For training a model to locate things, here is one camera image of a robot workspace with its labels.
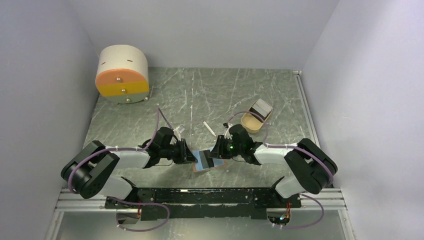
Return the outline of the pink leather card holder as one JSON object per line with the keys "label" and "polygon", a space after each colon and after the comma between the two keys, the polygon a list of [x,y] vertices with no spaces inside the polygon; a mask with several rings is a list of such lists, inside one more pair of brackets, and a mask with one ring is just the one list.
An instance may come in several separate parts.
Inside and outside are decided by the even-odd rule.
{"label": "pink leather card holder", "polygon": [[192,164],[192,169],[195,173],[209,171],[218,167],[225,166],[227,161],[221,158],[212,158],[210,156],[210,149],[205,150],[195,150],[193,155],[196,158],[196,161]]}

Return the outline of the grey credit card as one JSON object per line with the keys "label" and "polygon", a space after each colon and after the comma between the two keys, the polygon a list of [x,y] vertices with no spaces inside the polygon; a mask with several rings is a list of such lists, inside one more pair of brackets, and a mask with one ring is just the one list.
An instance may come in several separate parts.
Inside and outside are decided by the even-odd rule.
{"label": "grey credit card", "polygon": [[200,164],[202,169],[208,169],[215,166],[213,158],[210,156],[210,150],[202,150],[199,152]]}

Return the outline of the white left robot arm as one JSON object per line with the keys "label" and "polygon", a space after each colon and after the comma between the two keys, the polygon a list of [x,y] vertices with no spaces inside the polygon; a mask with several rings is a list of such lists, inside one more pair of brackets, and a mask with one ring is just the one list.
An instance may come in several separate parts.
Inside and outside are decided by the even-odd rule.
{"label": "white left robot arm", "polygon": [[176,139],[172,129],[161,127],[151,139],[136,147],[111,147],[94,140],[63,167],[60,176],[70,191],[84,199],[99,194],[117,198],[124,207],[132,208],[139,200],[136,186],[126,177],[113,176],[113,171],[148,169],[161,159],[176,165],[197,160],[183,138]]}

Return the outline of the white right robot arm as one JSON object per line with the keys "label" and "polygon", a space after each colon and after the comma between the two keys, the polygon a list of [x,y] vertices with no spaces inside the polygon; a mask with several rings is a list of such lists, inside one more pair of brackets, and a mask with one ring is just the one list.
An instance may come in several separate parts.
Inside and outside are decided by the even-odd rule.
{"label": "white right robot arm", "polygon": [[309,138],[289,145],[267,144],[254,141],[240,124],[230,127],[229,134],[229,138],[218,135],[209,157],[239,156],[252,165],[277,164],[290,168],[292,175],[282,177],[271,187],[269,199],[275,207],[282,207],[291,196],[303,192],[317,195],[332,184],[338,171],[336,163]]}

